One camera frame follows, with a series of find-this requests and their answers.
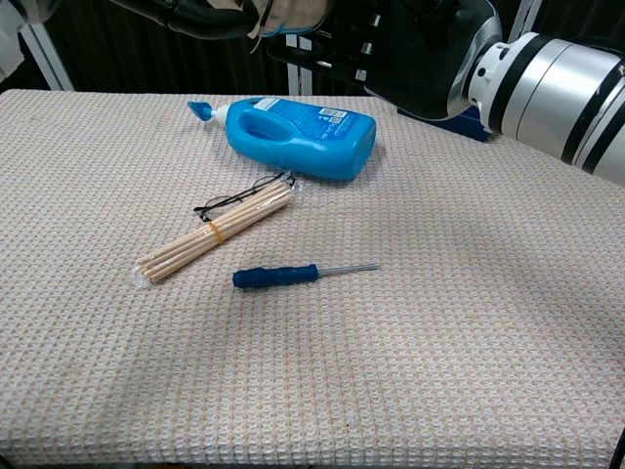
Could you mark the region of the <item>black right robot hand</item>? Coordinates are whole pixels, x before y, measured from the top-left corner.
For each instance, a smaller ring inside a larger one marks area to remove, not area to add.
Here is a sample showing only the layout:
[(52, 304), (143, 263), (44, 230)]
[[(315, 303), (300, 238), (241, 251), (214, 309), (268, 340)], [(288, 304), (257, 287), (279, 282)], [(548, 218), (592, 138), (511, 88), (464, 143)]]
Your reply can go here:
[(501, 23), (489, 1), (335, 1), (303, 36), (308, 50), (273, 39), (270, 57), (438, 121), (469, 107), (471, 74)]

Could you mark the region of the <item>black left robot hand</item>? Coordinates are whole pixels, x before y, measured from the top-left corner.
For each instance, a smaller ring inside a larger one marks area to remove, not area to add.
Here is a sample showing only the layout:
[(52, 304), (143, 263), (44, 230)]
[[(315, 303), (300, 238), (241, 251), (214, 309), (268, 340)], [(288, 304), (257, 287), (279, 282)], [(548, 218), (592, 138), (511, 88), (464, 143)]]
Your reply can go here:
[(243, 37), (259, 19), (252, 5), (238, 9), (216, 9), (207, 1), (113, 0), (128, 11), (148, 18), (174, 32), (202, 40)]

